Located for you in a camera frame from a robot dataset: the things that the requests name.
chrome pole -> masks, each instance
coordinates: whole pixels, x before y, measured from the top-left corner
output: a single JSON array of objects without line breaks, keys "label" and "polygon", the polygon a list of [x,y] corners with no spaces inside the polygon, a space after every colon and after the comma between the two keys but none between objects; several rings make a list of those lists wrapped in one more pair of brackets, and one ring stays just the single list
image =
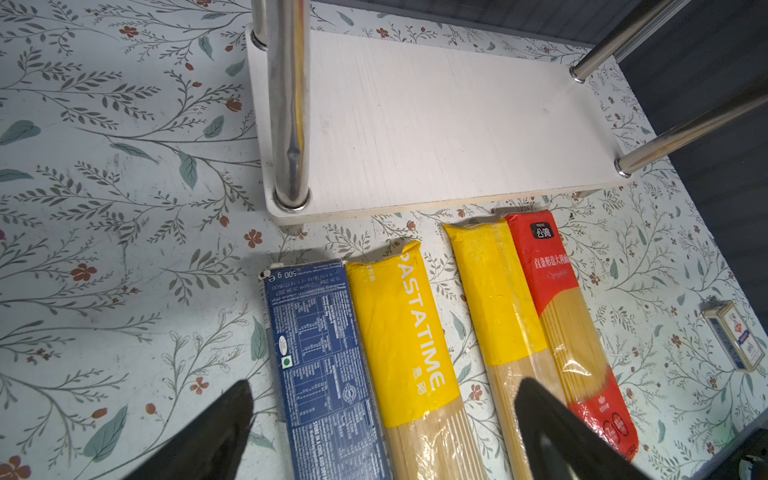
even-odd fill
[{"label": "chrome pole", "polygon": [[616,171],[622,177],[655,162],[663,156],[702,137],[712,130],[736,120],[760,105],[768,103],[768,75],[728,97],[721,104],[684,124],[676,125],[648,143],[614,161]]},{"label": "chrome pole", "polygon": [[643,28],[648,22],[661,13],[675,0],[643,0],[632,9],[624,19],[611,30],[603,41],[598,43],[581,59],[571,67],[571,76],[578,83],[583,84],[587,77],[600,65],[609,59],[632,35]]},{"label": "chrome pole", "polygon": [[307,134],[310,112],[310,0],[264,0],[275,191],[286,211],[310,199]]},{"label": "chrome pole", "polygon": [[251,15],[253,16],[253,30],[250,40],[258,48],[266,50],[269,41],[266,33],[266,4],[264,0],[250,0]]}]

floral pattern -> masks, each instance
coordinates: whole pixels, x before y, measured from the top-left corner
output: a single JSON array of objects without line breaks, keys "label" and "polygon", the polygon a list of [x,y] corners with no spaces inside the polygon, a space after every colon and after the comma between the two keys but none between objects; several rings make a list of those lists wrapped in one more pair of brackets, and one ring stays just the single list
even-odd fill
[{"label": "floral pattern", "polygon": [[[733,299],[763,347],[765,332],[668,161],[586,197],[307,224],[290,236],[266,214],[254,155],[250,3],[70,3],[0,0],[0,445],[17,454],[2,475],[122,478],[245,378],[254,414],[240,474],[287,478],[257,273],[377,260],[419,239],[489,478],[510,478],[441,227],[501,207],[552,210],[646,473],[692,476],[765,410],[766,370],[736,371],[700,304]],[[310,14],[317,30],[371,41],[564,64],[585,53],[320,3]],[[614,61],[586,88],[625,151],[653,138]]]}]

transparent plastic packaging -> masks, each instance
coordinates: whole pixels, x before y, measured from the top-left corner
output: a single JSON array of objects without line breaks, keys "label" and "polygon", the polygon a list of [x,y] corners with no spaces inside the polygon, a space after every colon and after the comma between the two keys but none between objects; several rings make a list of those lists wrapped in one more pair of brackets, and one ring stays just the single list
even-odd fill
[{"label": "transparent plastic packaging", "polygon": [[515,414],[520,382],[535,378],[561,402],[565,398],[509,226],[502,219],[444,227],[462,278],[512,474],[515,480],[532,480]]},{"label": "transparent plastic packaging", "polygon": [[484,480],[420,247],[346,266],[395,474]]},{"label": "transparent plastic packaging", "polygon": [[548,210],[505,217],[568,408],[631,460],[638,439]]}]

white shelf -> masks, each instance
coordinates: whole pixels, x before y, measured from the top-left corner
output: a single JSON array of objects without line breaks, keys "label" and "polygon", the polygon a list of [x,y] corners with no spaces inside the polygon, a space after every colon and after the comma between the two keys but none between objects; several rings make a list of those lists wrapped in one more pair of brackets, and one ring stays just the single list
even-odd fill
[{"label": "white shelf", "polygon": [[279,225],[622,184],[621,150],[567,65],[322,31],[310,37],[312,199],[272,199],[266,52],[248,42],[264,190]]}]

red plastic wrapper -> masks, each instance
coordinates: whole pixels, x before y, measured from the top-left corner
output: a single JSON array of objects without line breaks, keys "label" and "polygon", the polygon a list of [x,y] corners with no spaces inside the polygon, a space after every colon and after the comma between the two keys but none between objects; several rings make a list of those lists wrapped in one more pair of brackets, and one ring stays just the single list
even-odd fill
[{"label": "red plastic wrapper", "polygon": [[552,213],[512,214],[506,220],[568,408],[631,460],[637,453],[637,430],[605,358]]}]

